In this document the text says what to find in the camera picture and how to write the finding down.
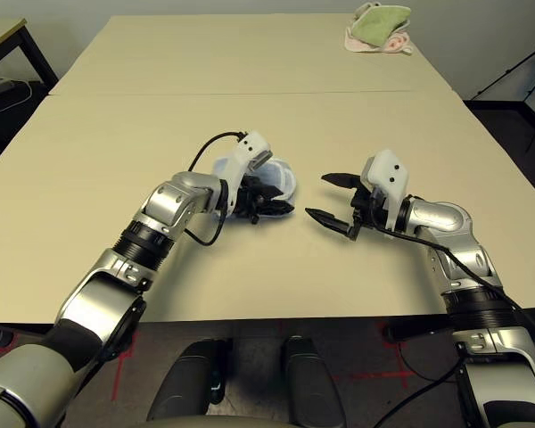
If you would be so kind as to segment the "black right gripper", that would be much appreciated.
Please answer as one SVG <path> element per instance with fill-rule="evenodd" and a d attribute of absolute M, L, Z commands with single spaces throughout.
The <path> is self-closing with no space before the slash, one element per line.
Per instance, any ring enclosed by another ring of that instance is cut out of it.
<path fill-rule="evenodd" d="M 353 208 L 353 223 L 339 220 L 335 215 L 324 210 L 306 208 L 306 213 L 318 224 L 340 235 L 356 241 L 362 227 L 374 229 L 376 226 L 385 227 L 386 212 L 379 205 L 382 199 L 376 201 L 372 193 L 361 186 L 360 176 L 350 173 L 327 173 L 321 179 L 342 188 L 357 188 L 351 199 L 350 206 Z"/>

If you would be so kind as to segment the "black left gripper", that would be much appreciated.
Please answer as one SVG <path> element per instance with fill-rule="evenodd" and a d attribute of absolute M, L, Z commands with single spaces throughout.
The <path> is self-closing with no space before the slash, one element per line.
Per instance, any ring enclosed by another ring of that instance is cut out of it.
<path fill-rule="evenodd" d="M 283 192 L 274 185 L 265 185 L 258 177 L 244 176 L 238 188 L 236 199 L 236 216 L 247 218 L 253 225 L 259 222 L 258 207 L 265 200 L 282 196 Z M 291 214 L 294 206 L 286 201 L 270 201 L 267 204 L 269 217 L 282 217 Z"/>

